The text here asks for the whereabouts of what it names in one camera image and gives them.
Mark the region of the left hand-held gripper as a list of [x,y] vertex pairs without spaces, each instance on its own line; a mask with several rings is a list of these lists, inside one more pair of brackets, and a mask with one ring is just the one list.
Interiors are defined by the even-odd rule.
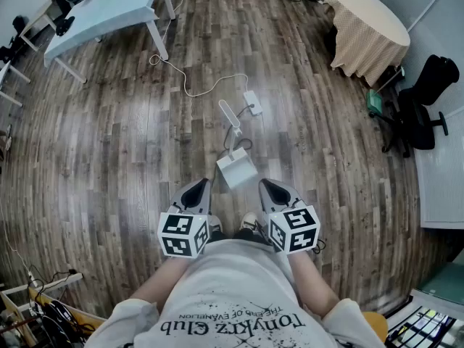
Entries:
[[157,236],[167,257],[197,258],[210,240],[211,181],[202,178],[178,190],[159,217]]

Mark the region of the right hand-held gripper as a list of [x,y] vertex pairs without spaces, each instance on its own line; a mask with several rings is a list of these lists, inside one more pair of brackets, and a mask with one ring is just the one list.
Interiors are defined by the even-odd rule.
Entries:
[[[262,211],[268,214],[268,238],[285,254],[314,249],[318,244],[320,221],[312,205],[303,203],[298,191],[271,178],[258,184]],[[275,212],[275,205],[292,207]]]

